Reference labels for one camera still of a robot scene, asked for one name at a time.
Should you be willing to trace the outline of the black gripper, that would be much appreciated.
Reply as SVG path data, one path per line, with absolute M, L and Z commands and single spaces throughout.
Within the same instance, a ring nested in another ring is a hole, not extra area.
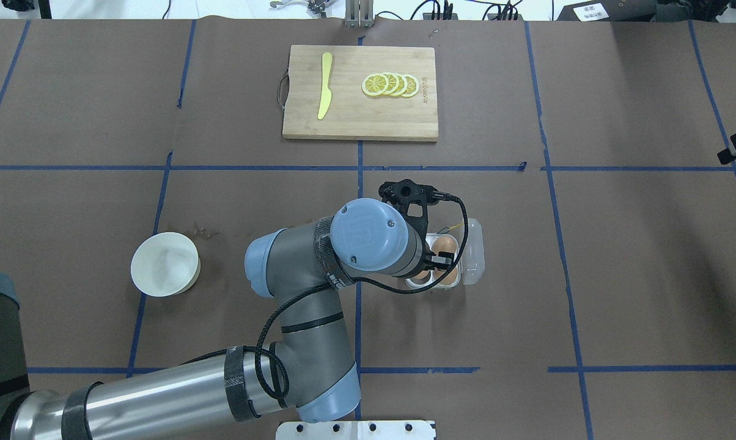
M 434 254 L 429 244 L 422 241 L 416 247 L 408 267 L 405 268 L 405 278 L 418 278 L 419 273 L 429 271 L 448 273 L 452 271 L 452 264 L 454 264 L 454 253 L 438 252 Z

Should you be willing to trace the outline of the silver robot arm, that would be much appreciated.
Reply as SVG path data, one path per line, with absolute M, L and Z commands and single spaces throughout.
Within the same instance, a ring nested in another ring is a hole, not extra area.
M 168 439 L 293 407 L 307 423 L 345 417 L 361 400 L 339 292 L 370 273 L 411 278 L 441 270 L 460 252 L 433 251 L 425 217 L 399 202 L 360 198 L 331 217 L 254 240 L 245 273 L 273 298 L 256 343 L 229 347 L 178 367 L 67 395 L 31 389 L 20 304 L 0 272 L 0 439 Z

